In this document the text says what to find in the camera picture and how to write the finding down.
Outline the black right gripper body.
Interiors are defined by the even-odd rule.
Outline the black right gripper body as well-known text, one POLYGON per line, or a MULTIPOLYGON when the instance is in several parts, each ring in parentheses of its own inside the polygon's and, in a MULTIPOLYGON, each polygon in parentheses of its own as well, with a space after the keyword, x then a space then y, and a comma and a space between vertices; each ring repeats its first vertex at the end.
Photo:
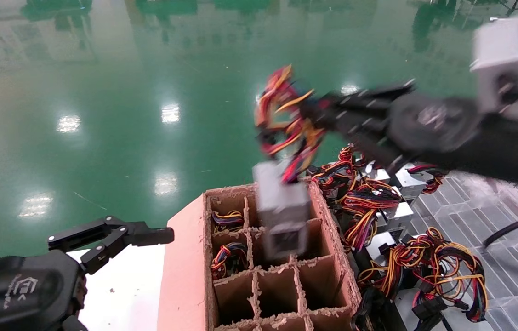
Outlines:
POLYGON ((410 93, 389 107, 387 136, 415 154, 446 153, 467 142, 482 121, 475 101, 410 93))

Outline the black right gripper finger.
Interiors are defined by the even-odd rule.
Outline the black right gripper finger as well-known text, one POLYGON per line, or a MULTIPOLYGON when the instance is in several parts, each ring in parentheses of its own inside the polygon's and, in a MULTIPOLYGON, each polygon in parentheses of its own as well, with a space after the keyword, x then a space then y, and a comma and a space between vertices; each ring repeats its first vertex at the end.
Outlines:
POLYGON ((394 101, 415 90, 415 79, 359 89, 349 94, 328 93, 316 103, 321 109, 385 116, 394 101))
POLYGON ((349 122, 337 122, 333 128, 347 143, 353 144, 389 174, 395 174, 409 162, 409 155, 383 133, 349 122))

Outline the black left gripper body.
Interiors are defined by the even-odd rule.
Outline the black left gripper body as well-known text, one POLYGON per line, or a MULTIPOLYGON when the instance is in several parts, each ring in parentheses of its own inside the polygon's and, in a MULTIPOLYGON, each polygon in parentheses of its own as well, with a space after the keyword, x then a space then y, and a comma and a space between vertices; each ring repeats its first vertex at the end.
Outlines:
POLYGON ((59 250, 0 258, 0 331, 61 331, 79 316, 87 293, 84 269, 59 250))

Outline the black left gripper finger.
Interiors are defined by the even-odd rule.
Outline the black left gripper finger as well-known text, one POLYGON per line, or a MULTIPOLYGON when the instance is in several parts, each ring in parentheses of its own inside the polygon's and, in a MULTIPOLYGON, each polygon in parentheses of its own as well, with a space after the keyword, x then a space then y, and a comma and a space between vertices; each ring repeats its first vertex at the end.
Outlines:
POLYGON ((61 323, 62 331, 88 331, 88 328, 78 319, 76 315, 68 316, 61 323))
POLYGON ((47 246, 49 250, 67 253, 95 244, 80 258, 85 273, 95 274, 130 245, 166 245, 174 239, 172 228, 150 228, 145 222, 124 222, 115 216, 105 216, 51 235, 47 246))

